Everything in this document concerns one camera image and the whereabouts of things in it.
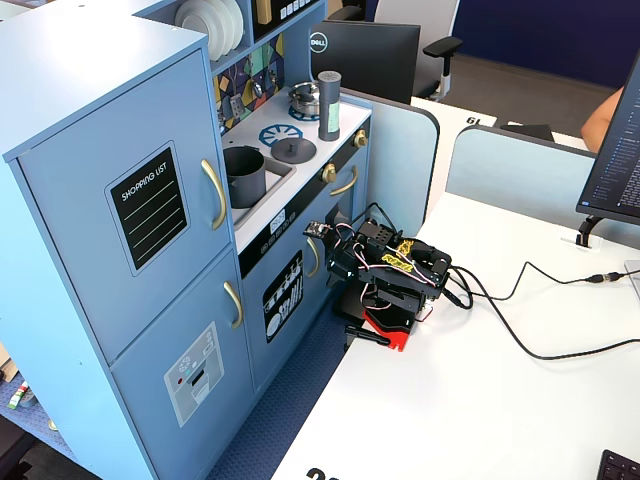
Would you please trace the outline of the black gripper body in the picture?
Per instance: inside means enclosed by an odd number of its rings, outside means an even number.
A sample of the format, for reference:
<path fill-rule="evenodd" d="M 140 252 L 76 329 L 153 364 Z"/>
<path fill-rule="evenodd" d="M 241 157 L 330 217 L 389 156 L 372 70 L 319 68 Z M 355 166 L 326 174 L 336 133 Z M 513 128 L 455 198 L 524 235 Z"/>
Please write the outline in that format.
<path fill-rule="evenodd" d="M 333 248 L 338 246 L 344 248 L 345 266 L 349 268 L 349 271 L 356 273 L 358 270 L 369 271 L 371 269 L 371 265 L 365 259 L 364 246 L 356 240 L 354 233 L 343 236 L 339 230 L 335 230 L 332 246 Z"/>

